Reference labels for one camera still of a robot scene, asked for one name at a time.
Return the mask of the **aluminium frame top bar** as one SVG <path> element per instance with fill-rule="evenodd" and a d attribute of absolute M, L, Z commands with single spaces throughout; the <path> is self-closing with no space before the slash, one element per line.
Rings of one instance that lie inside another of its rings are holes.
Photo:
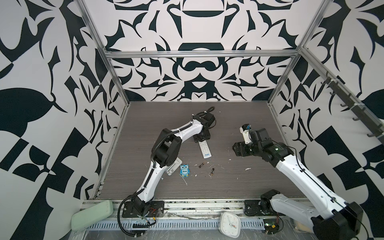
<path fill-rule="evenodd" d="M 108 59 L 127 58 L 203 58 L 203 57 L 292 57 L 295 50 L 230 50 L 230 51 L 106 51 Z"/>

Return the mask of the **green foam pad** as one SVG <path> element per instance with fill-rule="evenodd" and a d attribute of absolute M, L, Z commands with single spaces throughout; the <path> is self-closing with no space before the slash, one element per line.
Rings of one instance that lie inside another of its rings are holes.
<path fill-rule="evenodd" d="M 113 212 L 114 207 L 111 200 L 100 202 L 95 206 L 74 214 L 71 219 L 71 230 L 77 232 L 86 229 L 110 217 Z"/>

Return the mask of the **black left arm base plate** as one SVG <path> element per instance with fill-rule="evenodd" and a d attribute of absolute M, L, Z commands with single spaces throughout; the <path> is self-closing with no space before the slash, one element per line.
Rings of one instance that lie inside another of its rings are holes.
<path fill-rule="evenodd" d="M 123 218 L 134 218 L 134 217 L 156 217 L 158 214 L 164 212 L 165 202 L 164 201 L 151 201 L 149 203 L 139 202 L 125 202 L 123 207 Z"/>

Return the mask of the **blue owl toy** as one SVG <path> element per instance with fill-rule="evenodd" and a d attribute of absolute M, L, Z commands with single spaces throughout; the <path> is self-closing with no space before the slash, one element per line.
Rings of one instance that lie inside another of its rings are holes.
<path fill-rule="evenodd" d="M 190 175 L 190 168 L 189 165 L 180 165 L 180 176 L 182 178 L 187 178 Z"/>

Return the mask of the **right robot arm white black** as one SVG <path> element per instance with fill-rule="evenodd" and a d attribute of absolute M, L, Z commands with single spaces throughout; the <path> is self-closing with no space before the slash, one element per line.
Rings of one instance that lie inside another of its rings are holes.
<path fill-rule="evenodd" d="M 258 203 L 247 201 L 245 214 L 283 214 L 308 229 L 319 240 L 351 240 L 360 232 L 362 207 L 348 203 L 329 189 L 302 164 L 293 148 L 274 142 L 265 128 L 253 130 L 249 124 L 240 127 L 244 140 L 234 143 L 238 157 L 261 157 L 283 173 L 312 203 L 312 207 L 289 199 L 277 190 L 261 195 Z"/>

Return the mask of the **white remote control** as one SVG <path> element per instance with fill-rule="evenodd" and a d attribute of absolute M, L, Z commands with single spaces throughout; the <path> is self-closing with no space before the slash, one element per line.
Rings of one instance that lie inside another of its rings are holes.
<path fill-rule="evenodd" d="M 207 141 L 202 141 L 202 142 L 198 142 L 198 143 L 199 143 L 203 158 L 204 159 L 211 158 L 212 154 L 211 154 L 211 151 L 209 149 Z"/>

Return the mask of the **white battery cover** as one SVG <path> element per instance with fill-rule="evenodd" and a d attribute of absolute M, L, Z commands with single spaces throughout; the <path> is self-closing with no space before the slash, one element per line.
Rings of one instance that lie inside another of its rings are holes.
<path fill-rule="evenodd" d="M 172 174 L 174 173 L 178 173 L 180 171 L 180 165 L 176 166 L 172 166 L 170 167 L 168 170 L 166 170 L 166 173 L 168 176 L 171 176 Z"/>

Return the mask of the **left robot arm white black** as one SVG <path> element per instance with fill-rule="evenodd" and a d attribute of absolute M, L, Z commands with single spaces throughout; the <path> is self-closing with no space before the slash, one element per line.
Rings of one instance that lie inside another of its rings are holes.
<path fill-rule="evenodd" d="M 212 114 L 214 107 L 192 115 L 191 120 L 173 130 L 163 129 L 151 150 L 151 164 L 140 188 L 128 199 L 134 208 L 145 215 L 150 208 L 156 187 L 163 173 L 176 161 L 181 145 L 189 138 L 198 144 L 205 143 L 211 138 L 210 129 L 216 125 Z"/>

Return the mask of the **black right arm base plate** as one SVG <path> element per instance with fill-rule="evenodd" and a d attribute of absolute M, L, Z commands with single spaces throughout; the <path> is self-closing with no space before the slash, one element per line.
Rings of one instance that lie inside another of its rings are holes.
<path fill-rule="evenodd" d="M 266 216 L 270 214 L 269 204 L 265 200 L 245 200 L 244 204 L 244 214 L 246 216 Z"/>

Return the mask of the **small green circuit board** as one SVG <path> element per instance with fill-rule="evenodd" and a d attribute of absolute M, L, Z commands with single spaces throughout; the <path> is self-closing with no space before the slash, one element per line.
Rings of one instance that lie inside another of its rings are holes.
<path fill-rule="evenodd" d="M 264 219 L 264 228 L 263 233 L 266 235 L 276 235 L 281 229 L 279 224 L 276 223 L 273 219 Z"/>

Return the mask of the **aluminium frame corner post left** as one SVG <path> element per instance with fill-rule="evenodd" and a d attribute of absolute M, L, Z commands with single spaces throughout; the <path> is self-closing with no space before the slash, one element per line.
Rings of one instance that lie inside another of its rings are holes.
<path fill-rule="evenodd" d="M 98 34 L 98 31 L 97 31 L 97 28 L 96 28 L 96 25 L 95 23 L 93 22 L 92 20 L 92 17 L 91 17 L 91 14 L 86 6 L 86 3 L 85 1 L 83 0 L 76 0 L 75 1 L 79 10 L 80 10 L 80 13 L 82 15 L 82 19 L 86 25 L 86 27 L 89 29 L 90 31 L 90 34 L 91 34 L 91 37 L 101 55 L 101 58 L 104 62 L 104 65 L 106 66 L 108 72 L 111 74 L 112 76 L 112 80 L 115 84 L 115 86 L 117 87 L 117 90 L 118 90 L 118 93 L 120 94 L 120 96 L 122 97 L 124 103 L 126 106 L 130 106 L 130 101 L 125 93 L 125 90 L 122 86 L 122 83 L 112 65 L 112 63 L 110 62 L 110 60 L 107 58 L 107 54 L 106 54 L 106 51 L 105 51 L 105 46 L 102 42 L 102 39 L 101 37 L 99 36 Z"/>

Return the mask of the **beige foam pad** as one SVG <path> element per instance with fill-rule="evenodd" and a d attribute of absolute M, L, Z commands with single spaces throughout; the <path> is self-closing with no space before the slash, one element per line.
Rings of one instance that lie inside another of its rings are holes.
<path fill-rule="evenodd" d="M 310 233 L 312 234 L 313 233 L 313 230 L 311 230 L 310 228 L 308 228 L 307 226 L 303 225 L 302 223 L 294 220 L 294 231 L 297 232 L 297 233 Z"/>

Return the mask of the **aluminium frame corner post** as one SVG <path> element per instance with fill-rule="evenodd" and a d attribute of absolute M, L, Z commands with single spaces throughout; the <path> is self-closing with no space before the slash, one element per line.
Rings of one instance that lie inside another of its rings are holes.
<path fill-rule="evenodd" d="M 95 23 L 93 22 L 92 20 L 92 17 L 91 17 L 91 14 L 86 6 L 86 3 L 85 1 L 83 0 L 76 0 L 75 1 L 79 10 L 80 10 L 80 13 L 82 15 L 82 19 L 86 25 L 86 27 L 89 29 L 90 31 L 90 34 L 91 34 L 91 37 L 101 55 L 101 58 L 104 62 L 104 65 L 106 66 L 108 72 L 111 74 L 112 76 L 112 80 L 115 84 L 115 86 L 117 87 L 117 90 L 118 90 L 118 93 L 120 94 L 120 96 L 122 97 L 124 103 L 126 106 L 130 106 L 130 101 L 125 93 L 125 90 L 122 86 L 122 83 L 112 65 L 112 63 L 110 62 L 110 60 L 107 58 L 107 54 L 106 54 L 106 51 L 105 51 L 105 46 L 102 42 L 102 39 L 101 37 L 99 36 L 98 34 L 98 31 L 97 31 L 97 28 L 96 28 L 96 25 Z"/>
<path fill-rule="evenodd" d="M 291 60 L 290 60 L 289 64 L 287 65 L 284 73 L 282 74 L 281 78 L 278 80 L 278 83 L 277 83 L 275 89 L 273 90 L 270 98 L 268 99 L 269 105 L 272 105 L 274 100 L 279 95 L 279 92 L 282 90 L 283 86 L 285 85 L 285 82 L 287 81 L 290 73 L 293 71 L 293 69 L 296 66 L 297 62 L 301 58 L 301 56 L 302 56 L 302 49 L 309 43 L 309 41 L 310 41 L 311 37 L 313 36 L 315 30 L 319 27 L 321 21 L 323 20 L 325 14 L 327 12 L 327 9 L 329 8 L 331 3 L 333 3 L 333 2 L 334 1 L 331 1 L 331 0 L 323 0 L 321 2 L 318 10 L 316 11 L 312 21 L 309 24 L 309 27 L 305 31 L 305 34 L 304 34 L 302 40 L 300 41 L 300 43 L 298 44 L 298 46 L 297 46 L 297 48 L 295 50 L 295 55 L 293 57 L 291 57 Z"/>

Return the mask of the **white square clock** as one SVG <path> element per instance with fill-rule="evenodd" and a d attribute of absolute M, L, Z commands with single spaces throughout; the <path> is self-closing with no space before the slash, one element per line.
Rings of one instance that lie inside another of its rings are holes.
<path fill-rule="evenodd" d="M 227 237 L 238 238 L 241 232 L 240 217 L 230 212 L 222 212 L 219 221 L 219 231 Z"/>

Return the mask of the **aluminium frame corner post right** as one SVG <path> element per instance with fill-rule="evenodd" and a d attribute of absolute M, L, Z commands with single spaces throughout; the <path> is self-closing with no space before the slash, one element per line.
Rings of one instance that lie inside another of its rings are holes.
<path fill-rule="evenodd" d="M 321 21 L 323 20 L 325 14 L 327 12 L 327 9 L 329 8 L 331 3 L 333 3 L 333 2 L 334 1 L 331 1 L 331 0 L 323 0 L 321 2 L 318 10 L 316 11 L 312 21 L 309 24 L 309 27 L 305 31 L 305 34 L 304 34 L 302 40 L 300 41 L 300 43 L 298 44 L 298 46 L 297 46 L 297 48 L 295 50 L 295 55 L 293 57 L 291 57 L 291 60 L 290 60 L 289 64 L 287 65 L 284 73 L 282 74 L 281 78 L 278 80 L 278 83 L 277 83 L 275 89 L 273 90 L 270 98 L 268 99 L 269 105 L 272 105 L 274 100 L 279 95 L 279 92 L 282 90 L 283 86 L 285 85 L 285 82 L 287 81 L 290 73 L 293 71 L 293 69 L 296 66 L 297 62 L 301 58 L 301 56 L 302 56 L 302 49 L 309 43 L 309 41 L 310 41 L 311 37 L 313 36 L 315 30 L 319 27 Z"/>

